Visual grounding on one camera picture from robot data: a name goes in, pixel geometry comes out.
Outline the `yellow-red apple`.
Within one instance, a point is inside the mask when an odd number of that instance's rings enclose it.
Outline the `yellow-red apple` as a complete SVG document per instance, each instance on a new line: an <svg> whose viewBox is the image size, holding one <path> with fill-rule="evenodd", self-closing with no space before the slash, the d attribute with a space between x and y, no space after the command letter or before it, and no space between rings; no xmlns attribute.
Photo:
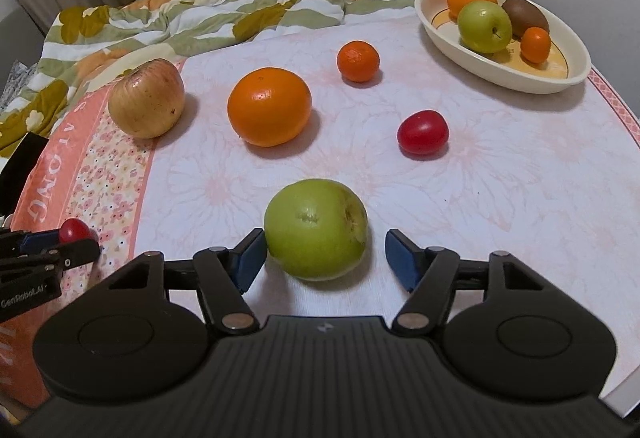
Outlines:
<svg viewBox="0 0 640 438"><path fill-rule="evenodd" d="M178 68L156 58L122 76L108 98L108 112L120 130L135 139L164 135L180 119L186 91Z"/></svg>

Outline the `small mandarin in bowl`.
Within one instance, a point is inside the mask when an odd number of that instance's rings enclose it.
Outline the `small mandarin in bowl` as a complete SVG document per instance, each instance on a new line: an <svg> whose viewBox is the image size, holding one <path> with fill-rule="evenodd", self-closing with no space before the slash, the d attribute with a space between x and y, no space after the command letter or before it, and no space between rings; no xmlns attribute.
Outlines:
<svg viewBox="0 0 640 438"><path fill-rule="evenodd" d="M544 63L551 51L551 38L541 27L529 27L521 35L521 57L532 64Z"/></svg>

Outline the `small mandarin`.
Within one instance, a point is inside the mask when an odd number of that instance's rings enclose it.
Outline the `small mandarin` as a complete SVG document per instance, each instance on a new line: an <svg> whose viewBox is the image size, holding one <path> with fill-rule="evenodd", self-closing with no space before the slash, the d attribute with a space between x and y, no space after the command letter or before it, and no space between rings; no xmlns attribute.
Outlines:
<svg viewBox="0 0 640 438"><path fill-rule="evenodd" d="M541 27L529 27L521 35L521 57L532 64L544 63L551 51L551 38Z"/></svg>
<svg viewBox="0 0 640 438"><path fill-rule="evenodd" d="M368 42L355 40L341 47L336 64L343 78L364 83L378 75L380 54Z"/></svg>

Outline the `green striped floral duvet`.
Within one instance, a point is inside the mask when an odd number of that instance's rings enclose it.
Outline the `green striped floral duvet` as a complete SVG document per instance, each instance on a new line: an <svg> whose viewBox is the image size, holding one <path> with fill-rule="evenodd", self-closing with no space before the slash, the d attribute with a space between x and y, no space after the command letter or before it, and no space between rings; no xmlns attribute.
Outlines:
<svg viewBox="0 0 640 438"><path fill-rule="evenodd" d="M180 62L245 41L387 20L414 0L137 0L55 17L26 86L1 113L1 158L48 137L82 98L154 58Z"/></svg>

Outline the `brown kiwi in bowl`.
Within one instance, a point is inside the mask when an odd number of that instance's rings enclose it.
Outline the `brown kiwi in bowl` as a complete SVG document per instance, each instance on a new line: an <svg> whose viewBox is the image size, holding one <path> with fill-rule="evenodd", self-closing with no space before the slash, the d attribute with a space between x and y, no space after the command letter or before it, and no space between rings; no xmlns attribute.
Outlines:
<svg viewBox="0 0 640 438"><path fill-rule="evenodd" d="M510 18L515 38L520 39L524 32L532 27L541 28L549 34L547 17L533 3L527 0L506 0L501 7Z"/></svg>

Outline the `red cherry tomato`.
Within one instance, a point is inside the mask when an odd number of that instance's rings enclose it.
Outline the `red cherry tomato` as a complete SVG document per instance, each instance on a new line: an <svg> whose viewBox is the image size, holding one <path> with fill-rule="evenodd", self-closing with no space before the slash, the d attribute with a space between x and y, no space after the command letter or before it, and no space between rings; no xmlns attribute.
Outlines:
<svg viewBox="0 0 640 438"><path fill-rule="evenodd" d="M400 149L416 156L435 154L448 140L449 128L445 118L431 109L412 114L400 124L397 131Z"/></svg>
<svg viewBox="0 0 640 438"><path fill-rule="evenodd" d="M96 231L88 227L84 221L77 218L66 219L61 228L58 229L58 241L61 244L69 244L83 239L93 239L96 241L98 236Z"/></svg>

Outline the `grey patterned pillow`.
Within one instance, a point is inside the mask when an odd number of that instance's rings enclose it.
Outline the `grey patterned pillow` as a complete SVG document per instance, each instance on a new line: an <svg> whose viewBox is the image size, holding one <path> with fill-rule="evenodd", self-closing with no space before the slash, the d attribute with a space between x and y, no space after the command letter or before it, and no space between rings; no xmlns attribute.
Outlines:
<svg viewBox="0 0 640 438"><path fill-rule="evenodd" d="M17 98L21 90L32 79L35 74L37 64L27 66L25 63L16 60L9 71L8 78L1 93L0 106L5 111L9 105Z"/></svg>

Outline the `large green apple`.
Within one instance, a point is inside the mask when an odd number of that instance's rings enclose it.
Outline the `large green apple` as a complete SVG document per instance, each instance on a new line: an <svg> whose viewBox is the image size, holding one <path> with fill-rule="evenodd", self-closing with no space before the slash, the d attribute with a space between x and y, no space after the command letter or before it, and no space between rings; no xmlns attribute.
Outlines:
<svg viewBox="0 0 640 438"><path fill-rule="evenodd" d="M273 196L264 230L269 253L285 273L304 281L331 281L360 264L368 215L346 185L305 179Z"/></svg>

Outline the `large orange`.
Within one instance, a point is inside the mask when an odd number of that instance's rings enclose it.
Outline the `large orange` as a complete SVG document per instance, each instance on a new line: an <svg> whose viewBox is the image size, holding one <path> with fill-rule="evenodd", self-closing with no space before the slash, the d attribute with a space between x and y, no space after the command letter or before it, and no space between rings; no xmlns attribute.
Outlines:
<svg viewBox="0 0 640 438"><path fill-rule="evenodd" d="M244 142L259 147L292 141L305 129L311 111L307 83L277 67L249 72L234 86L227 103L232 129Z"/></svg>

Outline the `green apple in bowl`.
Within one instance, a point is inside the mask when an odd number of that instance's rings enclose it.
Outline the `green apple in bowl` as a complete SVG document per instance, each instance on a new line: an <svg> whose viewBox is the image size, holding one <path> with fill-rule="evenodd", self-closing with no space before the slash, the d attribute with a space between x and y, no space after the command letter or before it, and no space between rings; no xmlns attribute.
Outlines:
<svg viewBox="0 0 640 438"><path fill-rule="evenodd" d="M466 4L458 14L457 24L462 43L480 54L498 53L512 40L510 17L494 2L476 0Z"/></svg>

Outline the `cream oval fruit bowl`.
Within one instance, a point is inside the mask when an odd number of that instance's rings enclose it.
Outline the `cream oval fruit bowl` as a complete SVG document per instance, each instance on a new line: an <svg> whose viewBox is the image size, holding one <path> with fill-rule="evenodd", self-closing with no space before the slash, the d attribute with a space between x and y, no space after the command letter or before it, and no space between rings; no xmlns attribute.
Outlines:
<svg viewBox="0 0 640 438"><path fill-rule="evenodd" d="M506 51L495 56L478 54L463 46L446 0L414 0L414 8L427 37L442 54L497 86L529 94L553 94L584 82L591 70L590 54L582 39L546 8L540 12L548 20L552 46L548 62L541 66L521 57L518 40L512 40Z"/></svg>

